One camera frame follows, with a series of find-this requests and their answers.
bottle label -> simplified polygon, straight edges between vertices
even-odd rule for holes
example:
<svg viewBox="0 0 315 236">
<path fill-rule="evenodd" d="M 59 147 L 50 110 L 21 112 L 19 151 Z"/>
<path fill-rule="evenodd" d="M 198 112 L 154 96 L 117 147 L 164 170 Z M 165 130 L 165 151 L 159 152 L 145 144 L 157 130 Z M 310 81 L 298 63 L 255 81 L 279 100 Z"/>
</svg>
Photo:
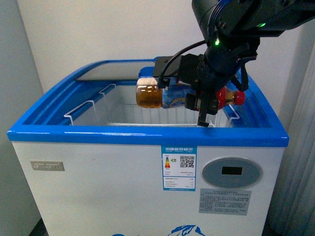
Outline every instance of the bottle label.
<svg viewBox="0 0 315 236">
<path fill-rule="evenodd" d="M 192 90 L 188 85 L 170 84 L 168 90 L 163 89 L 163 108 L 167 109 L 184 106 L 187 93 L 194 93 L 194 90 Z"/>
</svg>

white wall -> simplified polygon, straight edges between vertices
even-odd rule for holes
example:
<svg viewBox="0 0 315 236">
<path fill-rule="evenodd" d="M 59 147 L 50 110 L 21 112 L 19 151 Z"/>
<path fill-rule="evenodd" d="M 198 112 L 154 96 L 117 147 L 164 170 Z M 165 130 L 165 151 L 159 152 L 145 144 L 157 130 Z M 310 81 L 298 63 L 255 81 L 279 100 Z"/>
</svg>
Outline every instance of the white wall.
<svg viewBox="0 0 315 236">
<path fill-rule="evenodd" d="M 40 215 L 11 142 L 10 126 L 42 95 L 16 0 L 0 0 L 0 235 L 28 236 Z"/>
<path fill-rule="evenodd" d="M 93 61 L 168 56 L 203 39 L 191 0 L 18 3 L 44 91 Z M 248 65 L 278 115 L 302 32 L 298 28 L 280 38 L 262 39 L 258 61 Z M 204 51 L 200 47 L 192 52 Z"/>
</svg>

energy label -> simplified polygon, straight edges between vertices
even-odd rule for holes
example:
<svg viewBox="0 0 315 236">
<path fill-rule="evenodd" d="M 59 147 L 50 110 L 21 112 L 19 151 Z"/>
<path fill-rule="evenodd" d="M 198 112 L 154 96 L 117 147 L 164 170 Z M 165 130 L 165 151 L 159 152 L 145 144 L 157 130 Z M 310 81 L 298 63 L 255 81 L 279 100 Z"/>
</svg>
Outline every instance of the energy label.
<svg viewBox="0 0 315 236">
<path fill-rule="evenodd" d="M 163 189 L 196 190 L 197 147 L 162 146 Z"/>
</svg>

curtain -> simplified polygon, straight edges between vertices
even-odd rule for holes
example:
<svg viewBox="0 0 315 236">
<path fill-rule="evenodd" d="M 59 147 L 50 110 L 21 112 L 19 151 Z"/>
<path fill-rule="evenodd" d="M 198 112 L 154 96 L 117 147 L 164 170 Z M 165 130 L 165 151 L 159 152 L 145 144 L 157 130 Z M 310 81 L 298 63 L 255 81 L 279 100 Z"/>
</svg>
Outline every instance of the curtain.
<svg viewBox="0 0 315 236">
<path fill-rule="evenodd" d="M 288 133 L 269 222 L 283 236 L 315 236 L 315 46 Z"/>
</svg>

white wire rack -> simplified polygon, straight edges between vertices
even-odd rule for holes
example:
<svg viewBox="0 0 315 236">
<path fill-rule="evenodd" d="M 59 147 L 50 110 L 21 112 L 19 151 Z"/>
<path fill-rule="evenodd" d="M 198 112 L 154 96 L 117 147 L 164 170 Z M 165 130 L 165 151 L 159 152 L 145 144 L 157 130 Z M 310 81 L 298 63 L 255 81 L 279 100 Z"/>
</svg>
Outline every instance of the white wire rack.
<svg viewBox="0 0 315 236">
<path fill-rule="evenodd" d="M 136 104 L 135 90 L 135 86 L 110 84 L 99 92 L 103 95 L 100 100 L 85 101 L 64 117 L 70 119 L 71 125 L 198 127 L 197 111 L 185 107 L 141 108 Z M 92 106 L 74 119 L 72 114 L 87 103 Z M 215 116 L 207 115 L 209 127 L 230 127 L 232 120 L 240 118 L 232 106 L 231 109 L 234 116 L 230 119 L 227 119 L 222 110 Z"/>
</svg>

